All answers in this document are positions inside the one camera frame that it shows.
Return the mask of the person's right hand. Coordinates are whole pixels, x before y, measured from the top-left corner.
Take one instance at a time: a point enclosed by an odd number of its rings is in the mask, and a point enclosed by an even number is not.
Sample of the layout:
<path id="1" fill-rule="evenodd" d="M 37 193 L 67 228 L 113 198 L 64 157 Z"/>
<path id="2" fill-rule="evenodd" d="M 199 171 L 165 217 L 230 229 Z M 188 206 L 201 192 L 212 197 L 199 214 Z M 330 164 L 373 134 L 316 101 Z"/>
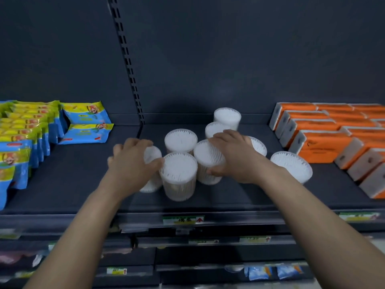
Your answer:
<path id="1" fill-rule="evenodd" d="M 248 136 L 226 129 L 208 139 L 224 156 L 225 164 L 231 168 L 232 176 L 239 183 L 261 184 L 262 163 L 267 159 L 258 153 Z"/>

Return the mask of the person's left hand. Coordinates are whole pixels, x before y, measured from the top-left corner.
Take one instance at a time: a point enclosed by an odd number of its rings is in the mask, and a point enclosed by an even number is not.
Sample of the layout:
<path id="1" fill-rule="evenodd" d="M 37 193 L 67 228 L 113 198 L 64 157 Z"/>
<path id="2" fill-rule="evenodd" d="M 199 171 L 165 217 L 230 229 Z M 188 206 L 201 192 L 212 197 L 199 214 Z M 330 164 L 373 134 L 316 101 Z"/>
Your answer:
<path id="1" fill-rule="evenodd" d="M 150 180 L 144 175 L 144 153 L 151 146 L 151 140 L 135 138 L 128 138 L 123 145 L 115 145 L 98 190 L 121 201 L 142 189 Z"/>

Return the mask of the clear cotton swab jar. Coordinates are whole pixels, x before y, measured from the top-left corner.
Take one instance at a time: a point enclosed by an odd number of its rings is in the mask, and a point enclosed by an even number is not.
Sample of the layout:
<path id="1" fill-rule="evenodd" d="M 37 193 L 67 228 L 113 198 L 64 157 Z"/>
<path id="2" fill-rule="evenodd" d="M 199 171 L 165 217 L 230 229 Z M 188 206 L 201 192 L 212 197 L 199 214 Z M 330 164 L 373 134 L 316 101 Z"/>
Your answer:
<path id="1" fill-rule="evenodd" d="M 207 170 L 225 164 L 223 154 L 208 139 L 201 140 L 194 148 L 194 157 L 198 163 L 196 179 L 201 184 L 215 185 L 222 177 L 209 175 Z"/>
<path id="2" fill-rule="evenodd" d="M 162 158 L 162 153 L 156 146 L 147 147 L 144 153 L 144 161 L 149 164 L 153 160 Z M 140 189 L 141 193 L 154 193 L 162 187 L 162 179 L 159 171 L 154 173 L 146 185 Z"/>

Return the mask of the person's right forearm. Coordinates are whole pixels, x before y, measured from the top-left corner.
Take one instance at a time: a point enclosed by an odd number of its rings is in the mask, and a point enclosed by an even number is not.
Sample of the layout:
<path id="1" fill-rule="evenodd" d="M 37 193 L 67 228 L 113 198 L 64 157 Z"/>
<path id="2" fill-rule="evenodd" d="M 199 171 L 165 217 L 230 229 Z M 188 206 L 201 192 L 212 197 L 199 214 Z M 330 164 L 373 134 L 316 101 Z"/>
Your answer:
<path id="1" fill-rule="evenodd" d="M 293 178 L 262 165 L 259 185 L 282 214 L 322 289 L 385 289 L 385 254 Z"/>

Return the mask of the person's left forearm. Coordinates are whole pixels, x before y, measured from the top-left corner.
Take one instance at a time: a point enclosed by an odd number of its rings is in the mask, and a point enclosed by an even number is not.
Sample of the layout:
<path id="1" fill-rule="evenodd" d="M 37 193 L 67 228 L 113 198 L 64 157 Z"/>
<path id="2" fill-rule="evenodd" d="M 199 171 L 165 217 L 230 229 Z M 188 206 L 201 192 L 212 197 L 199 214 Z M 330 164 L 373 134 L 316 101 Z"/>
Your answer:
<path id="1" fill-rule="evenodd" d="M 141 186 L 134 179 L 103 179 L 23 289 L 91 289 L 110 223 L 122 200 Z"/>

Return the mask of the group of cotton swab tubs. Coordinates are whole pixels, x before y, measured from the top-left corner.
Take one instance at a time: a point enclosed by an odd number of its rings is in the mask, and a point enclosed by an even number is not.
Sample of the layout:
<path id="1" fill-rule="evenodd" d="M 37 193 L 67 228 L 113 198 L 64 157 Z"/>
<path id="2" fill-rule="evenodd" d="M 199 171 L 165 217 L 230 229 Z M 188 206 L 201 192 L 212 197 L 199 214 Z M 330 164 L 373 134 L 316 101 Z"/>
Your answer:
<path id="1" fill-rule="evenodd" d="M 226 129 L 237 131 L 241 120 L 238 111 L 232 108 L 219 108 L 214 112 L 214 121 L 205 127 L 205 138 Z M 253 148 L 262 156 L 267 155 L 265 144 L 252 136 Z M 189 129 L 170 131 L 164 139 L 167 150 L 164 167 L 160 170 L 166 196 L 176 202 L 190 199 L 196 188 L 198 163 L 194 157 L 194 148 L 198 143 L 197 135 Z M 296 154 L 279 151 L 270 160 L 285 168 L 298 182 L 305 184 L 313 175 L 310 164 Z"/>

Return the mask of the dark metal shelf board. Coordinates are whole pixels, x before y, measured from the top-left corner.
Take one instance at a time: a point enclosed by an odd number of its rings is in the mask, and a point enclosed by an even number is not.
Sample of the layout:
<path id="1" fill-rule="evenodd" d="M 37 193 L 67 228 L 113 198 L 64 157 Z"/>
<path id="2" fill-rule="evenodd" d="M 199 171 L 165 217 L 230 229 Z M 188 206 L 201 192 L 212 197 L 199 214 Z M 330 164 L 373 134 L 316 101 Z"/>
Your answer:
<path id="1" fill-rule="evenodd" d="M 51 155 L 32 174 L 26 189 L 15 192 L 0 211 L 0 228 L 18 230 L 58 228 L 65 230 L 89 194 L 97 187 L 107 169 L 107 157 L 116 143 L 137 137 L 139 125 L 129 125 L 111 115 L 115 126 L 106 143 L 57 145 Z M 145 119 L 141 138 L 152 140 L 163 154 L 165 135 L 173 129 L 190 129 L 199 140 L 205 138 L 209 114 L 150 114 Z M 374 221 L 348 222 L 359 231 L 385 231 L 385 201 L 370 199 L 349 175 L 335 164 L 311 165 L 313 175 L 305 183 L 316 197 L 336 213 L 378 212 Z M 162 217 L 204 215 L 196 227 L 241 225 L 279 225 L 284 221 L 263 191 L 249 184 L 224 178 L 219 184 L 197 183 L 193 196 L 184 202 L 168 199 L 161 189 L 137 193 L 124 200 L 115 223 L 123 232 L 147 228 L 182 227 L 163 225 Z"/>

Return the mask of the dark lower shelf board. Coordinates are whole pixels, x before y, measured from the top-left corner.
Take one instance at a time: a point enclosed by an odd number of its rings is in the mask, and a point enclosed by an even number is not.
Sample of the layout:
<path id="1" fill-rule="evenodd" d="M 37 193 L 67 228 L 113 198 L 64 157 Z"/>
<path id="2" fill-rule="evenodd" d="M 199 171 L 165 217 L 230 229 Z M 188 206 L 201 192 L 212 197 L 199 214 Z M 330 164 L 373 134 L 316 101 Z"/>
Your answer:
<path id="1" fill-rule="evenodd" d="M 52 251 L 63 230 L 32 228 L 0 236 L 0 289 L 22 289 Z M 315 275 L 303 250 L 288 233 L 271 236 L 269 243 L 239 243 L 235 235 L 173 235 L 154 232 L 109 233 L 94 279 L 94 289 L 226 286 L 250 283 L 312 282 Z M 218 239 L 217 245 L 189 245 L 190 239 Z M 279 280 L 277 266 L 299 265 L 303 274 Z M 245 266 L 269 266 L 269 280 L 249 281 Z M 127 268 L 126 276 L 106 274 L 107 267 Z"/>

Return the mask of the slotted metal shelf upright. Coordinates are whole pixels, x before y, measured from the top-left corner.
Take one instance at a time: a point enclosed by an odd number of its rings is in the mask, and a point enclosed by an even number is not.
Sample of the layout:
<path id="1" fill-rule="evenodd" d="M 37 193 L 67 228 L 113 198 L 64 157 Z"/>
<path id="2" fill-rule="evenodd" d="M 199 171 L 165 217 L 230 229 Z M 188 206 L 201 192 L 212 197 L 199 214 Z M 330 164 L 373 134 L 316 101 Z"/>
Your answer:
<path id="1" fill-rule="evenodd" d="M 124 65 L 129 79 L 129 85 L 131 93 L 133 95 L 137 116 L 139 119 L 139 130 L 137 132 L 137 138 L 140 138 L 143 126 L 145 124 L 144 112 L 142 110 L 142 103 L 140 93 L 138 91 L 138 84 L 136 80 L 135 62 L 132 56 L 132 50 L 129 46 L 129 24 L 124 17 L 124 9 L 120 4 L 120 0 L 107 0 L 108 8 L 111 13 L 115 30 L 118 36 L 118 42 L 122 51 Z"/>

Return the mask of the stack of orange tissue packs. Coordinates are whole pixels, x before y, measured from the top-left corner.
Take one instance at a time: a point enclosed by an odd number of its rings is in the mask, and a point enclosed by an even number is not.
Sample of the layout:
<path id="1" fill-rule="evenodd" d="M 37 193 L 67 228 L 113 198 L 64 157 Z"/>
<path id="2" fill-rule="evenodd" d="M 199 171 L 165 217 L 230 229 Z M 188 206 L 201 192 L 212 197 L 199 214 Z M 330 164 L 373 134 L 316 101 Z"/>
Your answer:
<path id="1" fill-rule="evenodd" d="M 385 200 L 385 105 L 278 102 L 269 127 L 290 154 L 334 163 L 369 198 Z"/>

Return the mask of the small blue packet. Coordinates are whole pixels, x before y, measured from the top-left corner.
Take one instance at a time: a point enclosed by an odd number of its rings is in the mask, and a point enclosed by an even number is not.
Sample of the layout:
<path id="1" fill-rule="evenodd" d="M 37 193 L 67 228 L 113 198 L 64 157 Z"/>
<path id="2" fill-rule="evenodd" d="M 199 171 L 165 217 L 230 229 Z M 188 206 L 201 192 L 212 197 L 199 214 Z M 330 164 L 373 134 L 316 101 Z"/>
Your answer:
<path id="1" fill-rule="evenodd" d="M 304 272 L 299 265 L 279 265 L 277 266 L 277 276 L 279 280 L 290 279 L 302 275 Z"/>
<path id="2" fill-rule="evenodd" d="M 249 281 L 262 281 L 271 279 L 272 270 L 269 266 L 245 266 L 244 274 Z"/>

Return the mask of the row of blue yellow packets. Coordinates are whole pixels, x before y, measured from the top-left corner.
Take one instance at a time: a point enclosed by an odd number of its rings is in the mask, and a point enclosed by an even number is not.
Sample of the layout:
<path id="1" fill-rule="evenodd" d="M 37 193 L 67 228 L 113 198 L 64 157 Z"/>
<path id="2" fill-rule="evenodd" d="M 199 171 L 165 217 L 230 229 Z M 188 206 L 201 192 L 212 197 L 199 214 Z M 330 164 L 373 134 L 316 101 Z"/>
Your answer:
<path id="1" fill-rule="evenodd" d="M 26 189 L 54 145 L 105 143 L 112 123 L 101 101 L 0 102 L 0 211 Z"/>

